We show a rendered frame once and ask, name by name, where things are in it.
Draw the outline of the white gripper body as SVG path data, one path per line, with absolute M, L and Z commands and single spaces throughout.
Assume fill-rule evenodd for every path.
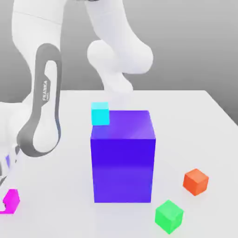
M 5 205 L 3 203 L 3 199 L 5 195 L 8 192 L 8 184 L 6 181 L 4 181 L 2 184 L 0 184 L 0 212 L 5 210 Z

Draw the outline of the small magenta cube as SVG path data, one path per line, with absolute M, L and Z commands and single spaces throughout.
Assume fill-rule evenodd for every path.
M 5 210 L 0 211 L 0 214 L 14 214 L 20 203 L 20 197 L 17 189 L 9 189 L 3 198 Z

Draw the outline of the small cyan cube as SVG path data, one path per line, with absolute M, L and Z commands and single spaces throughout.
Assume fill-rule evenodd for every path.
M 91 103 L 91 121 L 93 126 L 105 126 L 110 124 L 108 102 Z

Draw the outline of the small green cube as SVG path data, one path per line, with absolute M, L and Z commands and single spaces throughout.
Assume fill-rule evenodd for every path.
M 167 234 L 176 230 L 183 220 L 184 211 L 171 200 L 165 201 L 155 210 L 155 223 Z

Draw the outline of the small orange cube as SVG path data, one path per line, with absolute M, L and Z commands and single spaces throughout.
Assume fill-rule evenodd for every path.
M 195 168 L 184 175 L 183 187 L 193 196 L 203 193 L 207 189 L 209 177 Z

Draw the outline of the large purple box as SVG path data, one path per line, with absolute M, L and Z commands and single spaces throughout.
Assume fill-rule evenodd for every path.
M 96 203 L 149 203 L 156 136 L 148 111 L 110 111 L 93 126 L 91 157 Z

